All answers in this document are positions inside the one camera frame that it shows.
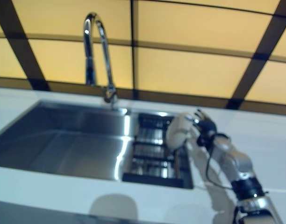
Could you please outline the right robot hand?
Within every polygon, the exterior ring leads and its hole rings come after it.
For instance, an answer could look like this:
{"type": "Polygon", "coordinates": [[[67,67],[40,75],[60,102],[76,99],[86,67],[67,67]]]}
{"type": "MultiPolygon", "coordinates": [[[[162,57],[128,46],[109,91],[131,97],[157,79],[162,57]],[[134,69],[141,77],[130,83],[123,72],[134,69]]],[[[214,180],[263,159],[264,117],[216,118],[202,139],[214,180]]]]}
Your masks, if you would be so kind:
{"type": "Polygon", "coordinates": [[[197,109],[190,120],[192,121],[193,126],[199,131],[200,135],[204,138],[211,138],[217,133],[216,124],[201,109],[197,109]]]}

